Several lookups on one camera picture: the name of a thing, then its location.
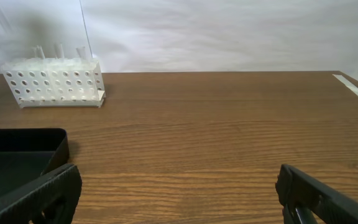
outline black container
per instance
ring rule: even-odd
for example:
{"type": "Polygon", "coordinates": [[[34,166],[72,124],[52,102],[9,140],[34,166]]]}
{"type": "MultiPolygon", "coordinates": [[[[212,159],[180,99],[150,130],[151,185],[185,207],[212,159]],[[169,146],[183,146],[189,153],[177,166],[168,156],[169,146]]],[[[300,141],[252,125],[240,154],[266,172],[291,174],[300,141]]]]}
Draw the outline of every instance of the black container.
{"type": "Polygon", "coordinates": [[[60,128],[0,129],[0,197],[67,163],[60,128]]]}

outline wood grain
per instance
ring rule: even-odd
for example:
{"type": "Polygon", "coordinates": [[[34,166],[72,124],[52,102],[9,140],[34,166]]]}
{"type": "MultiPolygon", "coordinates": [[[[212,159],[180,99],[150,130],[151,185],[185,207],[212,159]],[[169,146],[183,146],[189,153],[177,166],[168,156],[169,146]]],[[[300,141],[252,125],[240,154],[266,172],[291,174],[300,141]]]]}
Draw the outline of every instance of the wood grain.
{"type": "Polygon", "coordinates": [[[333,73],[103,74],[102,108],[23,110],[0,76],[0,128],[67,130],[73,223],[282,223],[283,163],[358,201],[358,97],[333,73]]]}

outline white backdrop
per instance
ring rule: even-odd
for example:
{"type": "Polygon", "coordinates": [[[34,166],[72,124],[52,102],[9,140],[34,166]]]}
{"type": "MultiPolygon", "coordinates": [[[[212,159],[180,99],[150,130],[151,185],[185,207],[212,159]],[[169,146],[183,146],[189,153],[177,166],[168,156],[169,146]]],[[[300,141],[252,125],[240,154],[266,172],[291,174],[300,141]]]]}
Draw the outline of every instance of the white backdrop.
{"type": "MultiPolygon", "coordinates": [[[[83,0],[103,72],[342,70],[358,65],[358,0],[83,0]]],[[[0,64],[86,46],[78,0],[0,0],[0,64]]]]}

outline black tray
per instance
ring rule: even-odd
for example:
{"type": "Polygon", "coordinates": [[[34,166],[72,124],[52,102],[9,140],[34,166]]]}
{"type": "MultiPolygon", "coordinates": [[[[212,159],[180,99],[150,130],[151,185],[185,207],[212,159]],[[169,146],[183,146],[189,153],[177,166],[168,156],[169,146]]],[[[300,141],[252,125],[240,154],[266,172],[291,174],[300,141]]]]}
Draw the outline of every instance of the black tray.
{"type": "Polygon", "coordinates": [[[0,197],[67,163],[66,131],[0,129],[0,197]]]}

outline wooden table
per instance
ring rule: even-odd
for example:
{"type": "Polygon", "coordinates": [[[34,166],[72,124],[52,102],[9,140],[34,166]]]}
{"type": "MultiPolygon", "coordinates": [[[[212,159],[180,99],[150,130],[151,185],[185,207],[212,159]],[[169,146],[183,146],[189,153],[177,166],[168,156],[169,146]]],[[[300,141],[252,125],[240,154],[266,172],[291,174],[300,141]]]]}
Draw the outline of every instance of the wooden table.
{"type": "Polygon", "coordinates": [[[358,200],[358,97],[332,73],[104,74],[102,108],[22,110],[0,75],[0,128],[67,130],[73,223],[282,223],[283,163],[358,200]]]}

